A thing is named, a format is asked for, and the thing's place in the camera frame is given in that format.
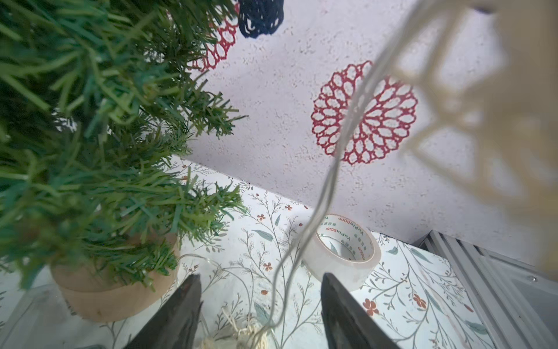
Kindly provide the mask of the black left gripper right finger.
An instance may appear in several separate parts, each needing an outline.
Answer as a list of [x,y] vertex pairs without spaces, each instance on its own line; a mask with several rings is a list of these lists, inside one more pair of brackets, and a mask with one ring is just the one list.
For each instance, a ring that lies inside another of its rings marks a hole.
[[398,349],[332,273],[323,275],[321,303],[329,349]]

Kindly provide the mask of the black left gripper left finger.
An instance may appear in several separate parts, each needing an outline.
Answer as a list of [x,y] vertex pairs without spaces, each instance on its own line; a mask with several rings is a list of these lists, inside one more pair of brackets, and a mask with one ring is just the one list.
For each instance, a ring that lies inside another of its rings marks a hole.
[[188,276],[126,347],[192,349],[203,304],[201,294],[200,276]]

